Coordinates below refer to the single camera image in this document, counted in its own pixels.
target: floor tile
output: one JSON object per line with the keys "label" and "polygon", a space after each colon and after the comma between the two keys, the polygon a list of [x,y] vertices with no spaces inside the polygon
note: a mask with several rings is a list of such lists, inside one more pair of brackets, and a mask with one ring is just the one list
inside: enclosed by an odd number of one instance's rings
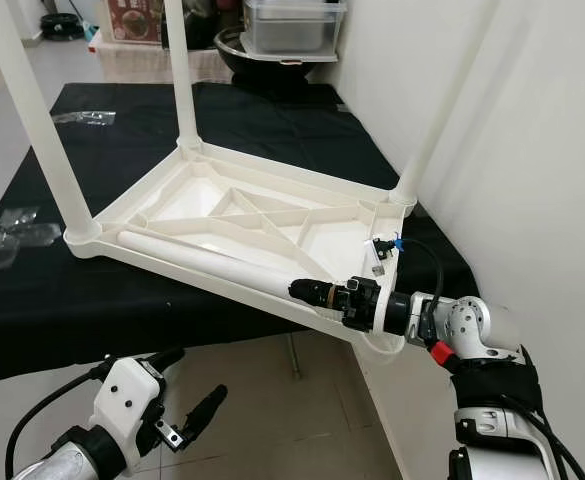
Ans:
{"label": "floor tile", "polygon": [[333,380],[342,368],[333,342],[297,334],[302,378],[295,379],[285,336],[190,350],[166,402],[170,423],[183,420],[217,383],[229,394],[216,418],[186,452],[164,449],[162,465],[346,431],[347,421]]}
{"label": "floor tile", "polygon": [[[355,429],[378,424],[376,408],[350,344],[317,332],[295,335],[303,352],[299,356],[301,369],[309,365],[313,370],[326,370],[325,374],[336,385],[348,427]],[[326,355],[330,357],[329,361],[326,361]]]}
{"label": "floor tile", "polygon": [[139,472],[133,477],[124,477],[123,475],[119,475],[116,478],[117,480],[129,480],[130,478],[133,478],[134,480],[161,480],[161,470],[157,468],[155,470]]}
{"label": "floor tile", "polygon": [[318,435],[163,467],[162,480],[400,480],[380,428]]}
{"label": "floor tile", "polygon": [[145,457],[141,459],[141,470],[156,470],[157,468],[161,467],[161,449],[163,448],[162,445],[159,445],[157,448],[152,450],[148,453]]}

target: plastic bag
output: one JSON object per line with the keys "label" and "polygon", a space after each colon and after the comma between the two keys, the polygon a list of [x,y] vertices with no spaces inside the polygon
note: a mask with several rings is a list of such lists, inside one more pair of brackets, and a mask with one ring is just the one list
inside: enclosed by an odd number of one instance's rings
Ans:
{"label": "plastic bag", "polygon": [[61,236],[58,223],[34,223],[39,207],[8,208],[0,216],[0,270],[9,268],[22,247],[49,247]]}
{"label": "plastic bag", "polygon": [[59,115],[52,115],[54,123],[83,123],[86,125],[100,125],[107,126],[114,123],[116,112],[104,111],[84,111],[84,112],[69,112],[60,113]]}

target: black table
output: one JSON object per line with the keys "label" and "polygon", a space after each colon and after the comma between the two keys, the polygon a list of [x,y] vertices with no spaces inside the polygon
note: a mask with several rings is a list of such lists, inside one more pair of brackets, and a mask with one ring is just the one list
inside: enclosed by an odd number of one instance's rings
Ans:
{"label": "black table", "polygon": [[[194,86],[206,142],[381,188],[397,175],[334,90],[294,92],[230,85]],[[66,85],[53,113],[116,112],[112,126],[58,125],[92,214],[123,193],[174,147],[171,85]],[[37,222],[63,225],[30,150],[0,202],[38,206]],[[469,267],[428,217],[410,217],[404,235],[431,245],[444,261],[448,296],[476,294]],[[431,291],[421,252],[407,253],[397,290]],[[21,249],[0,271],[0,379],[180,344],[222,343],[298,330],[287,320],[108,258],[74,258],[61,239]]]}

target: metal bowl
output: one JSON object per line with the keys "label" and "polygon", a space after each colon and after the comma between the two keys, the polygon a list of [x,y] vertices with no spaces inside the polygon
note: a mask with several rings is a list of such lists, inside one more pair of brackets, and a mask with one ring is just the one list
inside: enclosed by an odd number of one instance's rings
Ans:
{"label": "metal bowl", "polygon": [[298,82],[314,67],[314,63],[270,62],[250,58],[240,35],[243,26],[226,28],[214,37],[214,46],[230,69],[243,77],[267,82]]}

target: tiled floor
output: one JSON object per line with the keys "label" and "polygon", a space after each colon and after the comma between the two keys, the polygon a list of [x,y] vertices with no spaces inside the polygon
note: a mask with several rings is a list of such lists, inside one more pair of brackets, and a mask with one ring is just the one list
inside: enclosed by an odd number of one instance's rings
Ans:
{"label": "tiled floor", "polygon": [[[48,105],[67,82],[102,81],[83,41],[43,43],[28,51]],[[7,91],[0,91],[0,197],[28,141]],[[290,365],[285,337],[193,348],[169,372],[167,418],[185,414],[217,383],[229,395],[208,430],[184,453],[166,448],[142,463],[138,480],[400,478],[363,378],[346,344],[315,333],[295,334],[302,378]],[[2,446],[36,399],[83,367],[0,382]],[[17,461],[45,453],[65,428],[85,424],[97,386],[85,385],[51,405],[23,434]]]}

